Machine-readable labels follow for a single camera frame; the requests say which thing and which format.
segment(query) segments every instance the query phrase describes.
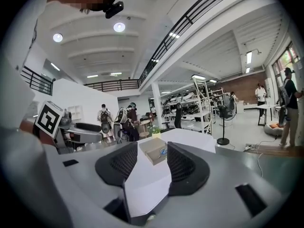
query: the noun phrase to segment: pants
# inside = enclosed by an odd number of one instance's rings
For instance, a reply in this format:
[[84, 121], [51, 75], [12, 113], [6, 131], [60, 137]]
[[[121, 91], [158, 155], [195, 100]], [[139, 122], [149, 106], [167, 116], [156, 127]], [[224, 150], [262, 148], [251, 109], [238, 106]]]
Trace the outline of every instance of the pants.
[[299, 110], [298, 109], [292, 109], [292, 108], [287, 108], [287, 117], [290, 118], [290, 121], [287, 121], [284, 130], [283, 130], [283, 135], [281, 139], [281, 143], [285, 144], [287, 136], [289, 134], [290, 130], [290, 146], [294, 146], [295, 144], [295, 133], [296, 129], [298, 127], [298, 120], [299, 120]]
[[129, 136], [129, 141], [134, 142], [139, 140], [139, 133], [136, 128], [128, 128], [126, 129], [127, 134]]
[[[265, 104], [265, 101], [258, 101], [257, 102], [257, 105], [264, 105]], [[259, 109], [260, 110], [260, 116], [262, 116], [264, 114], [264, 109]]]

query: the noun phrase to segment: camera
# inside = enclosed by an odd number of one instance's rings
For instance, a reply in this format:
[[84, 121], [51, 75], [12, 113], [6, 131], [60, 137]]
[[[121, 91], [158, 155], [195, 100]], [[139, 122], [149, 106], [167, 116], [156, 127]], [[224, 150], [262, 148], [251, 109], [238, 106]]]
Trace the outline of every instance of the camera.
[[124, 2], [119, 1], [115, 4], [110, 4], [106, 8], [103, 9], [103, 12], [105, 13], [106, 19], [112, 18], [114, 15], [118, 14], [119, 12], [123, 11], [124, 9]]

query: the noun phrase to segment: backpack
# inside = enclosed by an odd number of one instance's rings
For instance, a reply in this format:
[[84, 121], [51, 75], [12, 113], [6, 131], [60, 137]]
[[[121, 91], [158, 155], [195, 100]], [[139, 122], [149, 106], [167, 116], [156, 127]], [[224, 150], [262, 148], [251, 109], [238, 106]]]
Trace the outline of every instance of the backpack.
[[289, 81], [289, 79], [287, 78], [287, 79], [284, 81], [283, 86], [280, 88], [280, 90], [281, 90], [281, 97], [282, 97], [282, 99], [284, 100], [284, 105], [285, 105], [285, 106], [287, 106], [287, 105], [289, 104], [290, 99], [291, 99], [291, 96], [292, 96], [292, 94], [290, 94], [290, 96], [288, 96], [288, 93], [287, 93], [287, 91], [286, 91], [286, 89], [285, 89], [285, 86], [286, 86], [286, 84], [287, 84], [288, 81]]
[[100, 121], [102, 123], [107, 123], [108, 122], [108, 113], [106, 111], [101, 112], [101, 114], [100, 114]]

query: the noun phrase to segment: cap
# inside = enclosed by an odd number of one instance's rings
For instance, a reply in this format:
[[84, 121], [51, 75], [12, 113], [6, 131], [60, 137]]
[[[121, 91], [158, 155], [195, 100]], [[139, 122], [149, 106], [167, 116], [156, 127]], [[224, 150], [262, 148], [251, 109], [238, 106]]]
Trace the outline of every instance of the cap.
[[291, 69], [290, 68], [285, 68], [285, 70], [284, 70], [284, 72], [285, 72], [285, 75], [288, 75], [288, 74], [292, 74], [292, 73], [294, 73], [294, 71], [291, 71]]

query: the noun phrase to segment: brick wall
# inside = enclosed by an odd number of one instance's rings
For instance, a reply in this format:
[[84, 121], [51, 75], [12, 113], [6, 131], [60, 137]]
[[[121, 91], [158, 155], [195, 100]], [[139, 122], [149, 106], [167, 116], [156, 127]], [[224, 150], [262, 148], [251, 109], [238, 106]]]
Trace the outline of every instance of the brick wall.
[[231, 91], [234, 91], [237, 98], [240, 101], [244, 101], [245, 104], [256, 104], [257, 100], [255, 97], [255, 90], [257, 88], [257, 84], [260, 82], [261, 85], [265, 85], [265, 79], [267, 79], [266, 73], [261, 72], [224, 83], [219, 83], [215, 86], [210, 86], [209, 88], [211, 90], [217, 90], [223, 87], [225, 92], [230, 93]]

